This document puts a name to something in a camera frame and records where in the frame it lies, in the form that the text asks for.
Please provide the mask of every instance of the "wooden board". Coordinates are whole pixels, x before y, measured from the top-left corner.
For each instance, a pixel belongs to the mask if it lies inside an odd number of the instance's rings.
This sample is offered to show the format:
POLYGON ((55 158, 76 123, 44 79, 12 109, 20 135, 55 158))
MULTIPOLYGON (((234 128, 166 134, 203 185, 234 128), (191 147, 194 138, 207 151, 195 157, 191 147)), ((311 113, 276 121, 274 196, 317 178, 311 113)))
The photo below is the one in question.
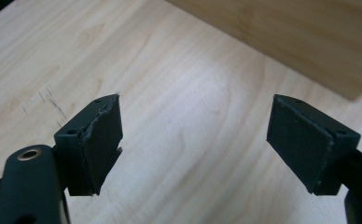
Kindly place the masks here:
POLYGON ((362 134, 350 102, 161 1, 15 1, 0 12, 0 177, 91 100, 120 94, 124 151, 73 223, 345 223, 266 142, 275 93, 362 134))
POLYGON ((362 93, 362 1, 168 1, 349 99, 362 93))

